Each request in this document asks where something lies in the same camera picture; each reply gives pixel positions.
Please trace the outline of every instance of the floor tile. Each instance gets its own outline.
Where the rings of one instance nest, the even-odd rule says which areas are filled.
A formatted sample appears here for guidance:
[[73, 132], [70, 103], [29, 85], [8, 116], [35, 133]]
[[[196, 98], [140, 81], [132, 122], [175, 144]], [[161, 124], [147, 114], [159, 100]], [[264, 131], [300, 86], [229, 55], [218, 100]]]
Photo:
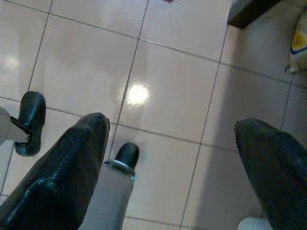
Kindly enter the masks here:
[[236, 230], [261, 207], [238, 153], [201, 147], [183, 225]]
[[140, 42], [120, 123], [200, 141], [217, 64]]
[[51, 12], [138, 37], [147, 0], [53, 0]]
[[179, 227], [125, 218], [122, 230], [179, 230]]
[[10, 0], [11, 2], [15, 2], [21, 4], [23, 6], [32, 7], [34, 9], [48, 12], [51, 4], [51, 0]]
[[27, 92], [47, 14], [0, 1], [0, 96]]
[[199, 146], [119, 126], [112, 158], [127, 142], [139, 146], [140, 157], [126, 215], [180, 224]]
[[289, 0], [289, 2], [296, 4], [297, 6], [307, 6], [307, 0]]
[[117, 122], [135, 46], [135, 39], [51, 15], [31, 90], [50, 108], [102, 112]]
[[307, 89], [291, 87], [282, 130], [307, 147]]
[[297, 86], [307, 87], [307, 72], [302, 71], [293, 75], [293, 84]]
[[2, 205], [2, 203], [5, 201], [5, 199], [6, 199], [6, 196], [4, 196], [4, 195], [0, 196], [0, 205]]
[[[4, 108], [10, 116], [18, 118], [19, 115], [19, 102], [6, 100], [0, 98], [0, 106]], [[0, 191], [5, 180], [5, 175], [9, 166], [9, 160], [11, 157], [14, 142], [12, 140], [6, 140], [0, 146]]]
[[235, 122], [251, 117], [280, 128], [289, 87], [220, 65], [203, 143], [236, 150]]
[[282, 1], [244, 30], [229, 26], [221, 61], [290, 82], [284, 70], [301, 12]]
[[232, 0], [150, 0], [141, 38], [219, 60]]
[[199, 228], [191, 228], [191, 227], [182, 227], [180, 230], [202, 230], [202, 229], [199, 229]]
[[[62, 134], [69, 127], [73, 126], [79, 119], [79, 116], [47, 109], [40, 152], [33, 157], [23, 157], [18, 155], [15, 150], [13, 151], [3, 194], [9, 195], [32, 168], [35, 162], [40, 159], [54, 145], [60, 136], [62, 136]], [[115, 126], [111, 125], [106, 152], [110, 151], [114, 129]]]

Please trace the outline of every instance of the black rubber foot cap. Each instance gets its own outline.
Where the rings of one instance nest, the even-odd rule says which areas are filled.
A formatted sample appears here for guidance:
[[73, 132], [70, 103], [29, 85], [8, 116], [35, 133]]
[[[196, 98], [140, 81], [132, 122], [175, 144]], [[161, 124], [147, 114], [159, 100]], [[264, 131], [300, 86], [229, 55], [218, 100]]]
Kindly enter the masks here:
[[27, 92], [20, 103], [18, 121], [29, 128], [31, 140], [29, 143], [15, 142], [15, 149], [19, 155], [33, 156], [39, 152], [45, 117], [44, 96], [38, 92]]
[[139, 159], [139, 148], [133, 143], [126, 143], [120, 148], [115, 159], [134, 169]]

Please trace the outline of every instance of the plastic bag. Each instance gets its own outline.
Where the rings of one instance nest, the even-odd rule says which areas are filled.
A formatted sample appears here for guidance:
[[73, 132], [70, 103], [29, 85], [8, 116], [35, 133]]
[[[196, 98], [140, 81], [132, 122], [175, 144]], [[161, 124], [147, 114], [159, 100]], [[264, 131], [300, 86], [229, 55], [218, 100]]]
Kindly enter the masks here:
[[286, 70], [290, 72], [307, 70], [307, 10], [297, 23]]

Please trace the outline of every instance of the white object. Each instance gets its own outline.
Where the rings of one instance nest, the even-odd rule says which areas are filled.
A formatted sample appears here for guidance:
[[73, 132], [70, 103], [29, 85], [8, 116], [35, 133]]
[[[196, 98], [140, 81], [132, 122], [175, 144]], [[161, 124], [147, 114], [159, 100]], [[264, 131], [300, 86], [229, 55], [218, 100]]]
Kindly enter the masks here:
[[6, 140], [16, 140], [27, 143], [29, 134], [12, 123], [9, 113], [0, 106], [0, 145]]
[[248, 217], [242, 220], [237, 230], [273, 230], [266, 219]]

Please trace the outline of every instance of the tile floor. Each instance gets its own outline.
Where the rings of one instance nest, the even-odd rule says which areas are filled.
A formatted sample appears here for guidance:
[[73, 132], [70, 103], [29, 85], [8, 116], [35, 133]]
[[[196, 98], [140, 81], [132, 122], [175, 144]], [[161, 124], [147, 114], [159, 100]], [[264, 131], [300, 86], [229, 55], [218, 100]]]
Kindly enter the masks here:
[[261, 216], [234, 122], [259, 118], [307, 146], [307, 80], [284, 73], [306, 1], [245, 30], [226, 25], [231, 4], [0, 0], [0, 106], [18, 116], [31, 90], [48, 107], [36, 156], [0, 146], [0, 202], [80, 116], [102, 112], [106, 157], [128, 141], [141, 150], [124, 230], [235, 230]]

